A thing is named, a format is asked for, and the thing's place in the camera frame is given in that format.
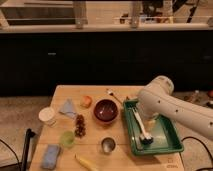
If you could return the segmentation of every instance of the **paper cup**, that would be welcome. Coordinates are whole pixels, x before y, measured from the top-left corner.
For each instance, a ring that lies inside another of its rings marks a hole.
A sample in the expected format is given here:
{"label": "paper cup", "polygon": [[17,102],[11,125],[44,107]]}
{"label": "paper cup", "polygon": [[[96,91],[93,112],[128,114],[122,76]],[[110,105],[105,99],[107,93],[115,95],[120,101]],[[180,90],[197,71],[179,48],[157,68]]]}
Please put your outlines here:
{"label": "paper cup", "polygon": [[47,125],[53,125],[56,122],[55,111],[51,107],[46,107],[39,112],[39,119]]}

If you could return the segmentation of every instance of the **sponge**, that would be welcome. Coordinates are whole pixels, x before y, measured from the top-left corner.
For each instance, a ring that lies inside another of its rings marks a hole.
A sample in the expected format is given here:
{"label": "sponge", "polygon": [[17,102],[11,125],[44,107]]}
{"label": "sponge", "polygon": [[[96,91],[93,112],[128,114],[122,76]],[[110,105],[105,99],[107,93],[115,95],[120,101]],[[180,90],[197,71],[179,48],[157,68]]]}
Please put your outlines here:
{"label": "sponge", "polygon": [[43,156],[41,168],[49,170],[55,169],[59,152],[60,147],[58,145],[48,145]]}

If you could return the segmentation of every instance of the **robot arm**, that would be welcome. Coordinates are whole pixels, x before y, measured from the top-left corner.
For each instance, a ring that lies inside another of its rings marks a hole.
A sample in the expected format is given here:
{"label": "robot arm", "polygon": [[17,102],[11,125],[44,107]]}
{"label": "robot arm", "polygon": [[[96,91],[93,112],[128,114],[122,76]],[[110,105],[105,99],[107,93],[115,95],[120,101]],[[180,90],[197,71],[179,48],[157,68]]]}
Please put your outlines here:
{"label": "robot arm", "polygon": [[138,94],[141,116],[152,118],[157,112],[213,140],[213,110],[170,96],[173,89],[165,76],[145,86]]}

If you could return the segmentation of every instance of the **light blue towel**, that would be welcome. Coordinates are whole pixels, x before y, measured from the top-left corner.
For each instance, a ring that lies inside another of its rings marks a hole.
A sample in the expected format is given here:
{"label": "light blue towel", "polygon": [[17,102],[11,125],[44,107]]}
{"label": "light blue towel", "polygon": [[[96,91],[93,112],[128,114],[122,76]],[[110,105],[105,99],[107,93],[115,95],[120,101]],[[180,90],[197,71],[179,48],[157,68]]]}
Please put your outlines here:
{"label": "light blue towel", "polygon": [[48,145],[43,156],[41,168],[49,170],[55,169],[59,152],[60,147],[58,145]]}
{"label": "light blue towel", "polygon": [[70,100],[70,99],[66,100],[66,102],[61,107],[59,112],[71,117],[72,119],[74,119],[76,117],[75,107],[74,107],[74,105],[72,103],[72,100]]}

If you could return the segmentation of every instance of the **black cabinet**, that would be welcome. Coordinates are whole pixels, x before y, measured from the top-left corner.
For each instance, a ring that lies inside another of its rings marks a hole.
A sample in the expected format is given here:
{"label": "black cabinet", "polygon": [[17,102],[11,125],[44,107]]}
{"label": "black cabinet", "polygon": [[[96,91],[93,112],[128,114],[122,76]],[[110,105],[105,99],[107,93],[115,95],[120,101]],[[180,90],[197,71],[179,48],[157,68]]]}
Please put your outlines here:
{"label": "black cabinet", "polygon": [[0,34],[0,95],[47,95],[58,84],[213,86],[212,31]]}

